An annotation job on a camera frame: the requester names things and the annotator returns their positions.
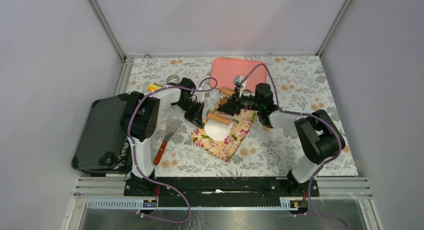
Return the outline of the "floral cutting board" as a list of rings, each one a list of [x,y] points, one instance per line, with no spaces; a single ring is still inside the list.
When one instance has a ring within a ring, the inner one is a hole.
[[[257,113],[242,109],[240,114],[231,116],[219,112],[218,106],[217,103],[207,112],[212,117],[207,116],[203,120],[204,127],[197,128],[191,140],[212,156],[229,162],[251,131]]]

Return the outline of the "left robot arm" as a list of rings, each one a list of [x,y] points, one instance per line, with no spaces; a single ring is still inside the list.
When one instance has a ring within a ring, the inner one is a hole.
[[[155,190],[151,136],[156,131],[160,109],[178,106],[186,121],[202,129],[205,93],[214,89],[197,87],[184,77],[180,83],[170,82],[147,94],[133,91],[129,95],[134,106],[129,108],[122,127],[131,147],[131,177],[137,180],[135,187],[142,195],[148,196]]]

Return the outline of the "wooden double-ended roller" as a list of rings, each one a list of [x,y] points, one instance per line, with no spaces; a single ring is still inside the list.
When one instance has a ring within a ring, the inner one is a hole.
[[[232,123],[233,116],[230,114],[232,109],[229,107],[228,102],[236,91],[228,87],[222,87],[218,93],[221,96],[219,104],[215,110],[207,112],[206,119],[229,126]]]

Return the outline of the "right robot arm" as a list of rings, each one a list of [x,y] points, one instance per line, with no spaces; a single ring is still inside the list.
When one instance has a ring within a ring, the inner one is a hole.
[[[234,89],[222,87],[219,93],[224,97],[219,104],[219,112],[235,116],[243,110],[254,111],[265,127],[293,128],[297,132],[304,155],[287,175],[286,188],[293,196],[301,195],[307,189],[306,182],[346,147],[340,131],[325,110],[319,109],[313,113],[280,110],[267,83],[257,84],[254,94],[246,95],[240,85]]]

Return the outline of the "metal scraper red handle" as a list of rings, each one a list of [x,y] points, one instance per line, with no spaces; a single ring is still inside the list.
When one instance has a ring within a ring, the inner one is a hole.
[[[155,166],[157,166],[162,159],[162,156],[165,152],[165,149],[167,147],[167,144],[169,142],[169,140],[171,139],[171,137],[173,136],[173,134],[177,131],[177,129],[182,125],[183,121],[180,119],[173,119],[173,118],[169,118],[166,122],[166,128],[165,128],[165,135],[163,138],[163,141],[160,145],[160,148],[153,160],[153,164]]]

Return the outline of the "pink plastic tray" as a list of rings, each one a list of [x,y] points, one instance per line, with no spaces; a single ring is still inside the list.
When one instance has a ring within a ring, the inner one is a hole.
[[[265,65],[262,61],[219,57],[212,63],[210,76],[217,80],[217,89],[221,87],[233,89],[235,87],[234,78],[236,76],[246,77],[258,64]],[[257,84],[266,82],[267,71],[260,66],[247,79],[245,88],[254,93]]]

